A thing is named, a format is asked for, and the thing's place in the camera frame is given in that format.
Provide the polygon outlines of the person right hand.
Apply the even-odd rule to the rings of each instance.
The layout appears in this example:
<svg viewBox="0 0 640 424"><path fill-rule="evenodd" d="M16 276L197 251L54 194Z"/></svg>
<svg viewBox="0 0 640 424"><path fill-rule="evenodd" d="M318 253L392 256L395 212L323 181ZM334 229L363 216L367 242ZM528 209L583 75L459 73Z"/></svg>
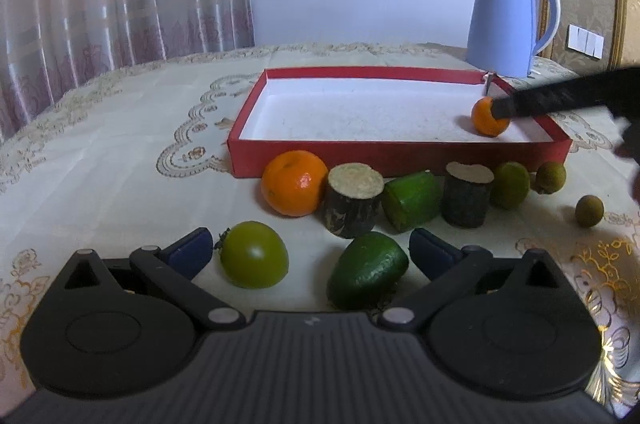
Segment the person right hand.
<svg viewBox="0 0 640 424"><path fill-rule="evenodd" d="M640 165L640 122L631 122L622 134L622 142L616 147L617 157L634 160L636 166ZM631 198L640 203L640 170L636 170L631 182Z"/></svg>

